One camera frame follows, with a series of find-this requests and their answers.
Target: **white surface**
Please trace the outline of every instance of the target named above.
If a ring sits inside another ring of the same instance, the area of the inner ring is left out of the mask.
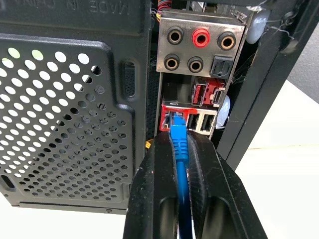
[[[319,238],[319,105],[286,82],[236,172],[269,239]],[[121,239],[125,216],[12,208],[1,238]]]

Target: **blue ethernet cable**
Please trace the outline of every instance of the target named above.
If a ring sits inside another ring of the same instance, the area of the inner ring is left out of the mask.
[[[192,239],[192,224],[189,188],[186,168],[188,167],[188,145],[186,123],[176,113],[171,117],[170,136],[173,141],[178,183],[178,229],[180,239]]]

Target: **wire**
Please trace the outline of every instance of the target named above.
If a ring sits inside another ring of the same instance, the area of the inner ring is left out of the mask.
[[[156,13],[156,19],[158,22],[160,22],[161,13],[164,9],[170,9],[171,8],[172,0],[159,0],[158,3],[158,10]]]

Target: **perforated metal panel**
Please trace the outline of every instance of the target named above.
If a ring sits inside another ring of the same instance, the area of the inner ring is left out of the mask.
[[[25,197],[127,203],[132,113],[90,44],[0,41],[0,175]]]

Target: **clamp jaw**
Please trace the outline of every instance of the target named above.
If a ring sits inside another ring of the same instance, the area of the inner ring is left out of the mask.
[[[205,136],[187,133],[188,181],[196,239],[266,239],[236,173]],[[169,133],[154,138],[133,179],[124,239],[175,239],[179,220],[176,155]]]

